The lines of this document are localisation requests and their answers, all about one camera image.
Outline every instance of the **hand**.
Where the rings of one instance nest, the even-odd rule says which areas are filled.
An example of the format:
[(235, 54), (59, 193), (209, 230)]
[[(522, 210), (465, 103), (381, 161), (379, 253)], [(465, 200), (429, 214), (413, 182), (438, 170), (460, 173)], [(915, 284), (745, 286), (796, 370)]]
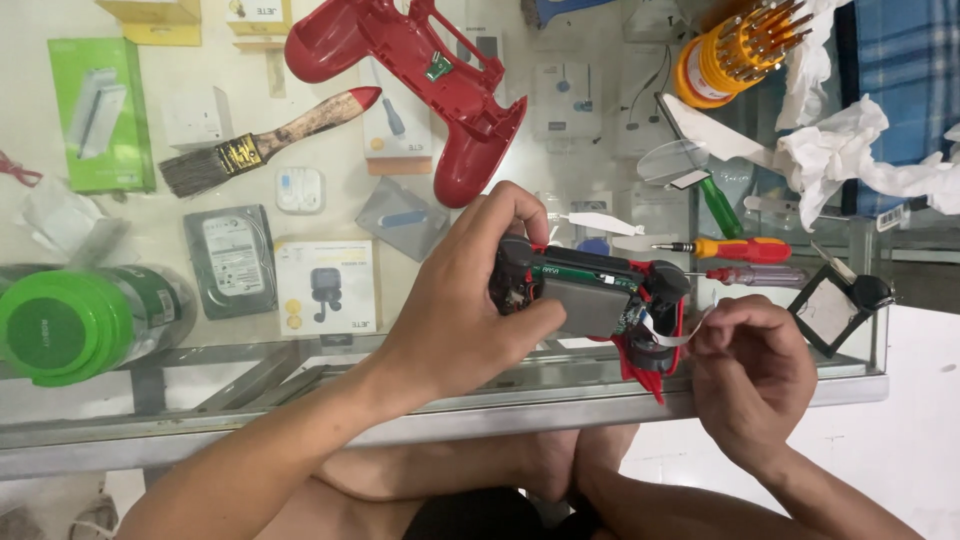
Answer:
[(505, 317), (490, 298), (500, 237), (507, 231), (523, 234), (524, 227), (532, 241), (548, 242), (543, 204), (516, 184), (501, 182), (464, 210), (423, 263), (377, 354), (403, 386), (407, 408), (476, 389), (519, 363), (564, 323), (559, 301), (537, 300)]
[(764, 296), (724, 299), (692, 341), (694, 403), (720, 450), (748, 473), (788, 451), (817, 370), (793, 316)]

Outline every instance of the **precision screwdriver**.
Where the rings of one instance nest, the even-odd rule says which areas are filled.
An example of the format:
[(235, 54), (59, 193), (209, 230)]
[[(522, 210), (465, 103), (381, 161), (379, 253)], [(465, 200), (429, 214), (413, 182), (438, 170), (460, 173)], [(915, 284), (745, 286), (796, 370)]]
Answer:
[(704, 276), (724, 285), (747, 285), (750, 287), (804, 288), (810, 275), (801, 268), (791, 266), (728, 266), (707, 270), (706, 273), (688, 273), (687, 276)]
[(653, 247), (678, 253), (692, 253), (696, 258), (717, 257), (754, 264), (779, 264), (793, 255), (790, 246), (776, 238), (747, 238), (746, 240), (697, 238), (692, 242), (657, 244)]

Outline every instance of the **wooden brush handle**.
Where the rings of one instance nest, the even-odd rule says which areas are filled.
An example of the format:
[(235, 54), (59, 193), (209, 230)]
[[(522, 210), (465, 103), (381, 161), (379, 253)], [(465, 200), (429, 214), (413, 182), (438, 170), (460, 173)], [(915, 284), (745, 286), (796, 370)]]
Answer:
[(271, 132), (254, 135), (253, 143), (260, 157), (267, 162), (280, 150), (291, 144), (326, 130), (346, 124), (363, 114), (376, 102), (380, 89), (363, 87), (347, 90), (327, 98), (317, 107), (308, 110), (289, 124)]

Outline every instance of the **green product box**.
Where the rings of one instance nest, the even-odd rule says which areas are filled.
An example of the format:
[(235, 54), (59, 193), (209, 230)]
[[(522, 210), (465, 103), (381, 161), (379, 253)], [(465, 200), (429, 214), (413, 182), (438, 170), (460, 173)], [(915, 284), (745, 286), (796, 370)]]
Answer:
[(156, 188), (136, 45), (122, 37), (50, 39), (74, 191)]

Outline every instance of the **blue plaid cloth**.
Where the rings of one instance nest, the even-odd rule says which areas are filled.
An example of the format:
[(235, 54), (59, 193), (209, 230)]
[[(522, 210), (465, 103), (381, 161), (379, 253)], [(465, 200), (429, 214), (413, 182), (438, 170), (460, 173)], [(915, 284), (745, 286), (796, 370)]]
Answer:
[[(890, 119), (877, 161), (917, 164), (948, 155), (944, 133), (960, 122), (960, 0), (855, 0), (860, 93)], [(860, 183), (859, 215), (902, 202)]]

